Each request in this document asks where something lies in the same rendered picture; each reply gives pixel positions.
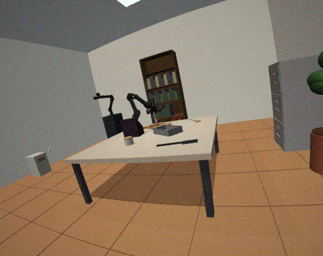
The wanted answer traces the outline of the wooden board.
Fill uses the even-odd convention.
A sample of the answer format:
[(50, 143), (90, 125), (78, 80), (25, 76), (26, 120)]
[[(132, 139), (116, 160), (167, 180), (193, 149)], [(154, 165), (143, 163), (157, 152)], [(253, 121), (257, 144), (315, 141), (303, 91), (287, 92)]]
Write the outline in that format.
[(150, 124), (148, 126), (144, 126), (143, 128), (144, 129), (153, 129), (155, 127), (159, 127), (159, 126), (162, 126), (162, 125), (165, 125), (165, 124), (170, 125), (171, 123), (154, 123), (154, 124)]

